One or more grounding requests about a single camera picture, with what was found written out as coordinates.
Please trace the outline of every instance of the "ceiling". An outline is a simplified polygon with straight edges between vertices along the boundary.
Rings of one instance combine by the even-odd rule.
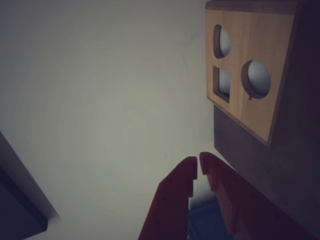
[[[218,154],[205,2],[1,3],[0,131],[58,214],[30,239],[137,239],[159,182]]]

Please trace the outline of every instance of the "wooden panel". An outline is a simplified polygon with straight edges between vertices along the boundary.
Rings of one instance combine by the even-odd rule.
[[[238,0],[215,0],[208,1],[206,9],[236,12],[255,12],[265,14],[294,14],[298,0],[276,0],[276,1],[238,1]]]
[[[295,19],[293,11],[289,12],[274,14],[215,10],[210,6],[205,14],[207,97],[266,145],[270,143],[274,112]],[[231,41],[230,53],[219,59],[214,55],[213,45],[216,25],[225,28]],[[263,63],[271,76],[270,91],[261,99],[250,97],[241,82],[242,68],[251,60]],[[213,67],[231,74],[229,103],[213,91]]]

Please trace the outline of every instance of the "circular hole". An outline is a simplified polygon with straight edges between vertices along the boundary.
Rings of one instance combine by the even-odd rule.
[[[262,99],[270,91],[271,76],[266,66],[256,60],[247,61],[241,70],[241,81],[245,91],[255,99]]]
[[[213,30],[213,53],[217,59],[227,56],[231,50],[231,41],[228,32],[221,25]]]

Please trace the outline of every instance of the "blue object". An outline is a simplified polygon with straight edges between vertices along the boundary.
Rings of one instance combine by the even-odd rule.
[[[190,240],[233,240],[228,235],[218,201],[193,209],[188,214]]]

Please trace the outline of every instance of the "wooden shape sorter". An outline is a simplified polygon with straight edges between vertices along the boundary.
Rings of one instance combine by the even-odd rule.
[[[205,6],[207,98],[268,147],[286,80],[301,1],[209,1]],[[219,49],[220,29],[231,49]],[[259,96],[248,82],[251,61],[268,70],[270,88]],[[219,92],[219,69],[230,74],[230,93]]]

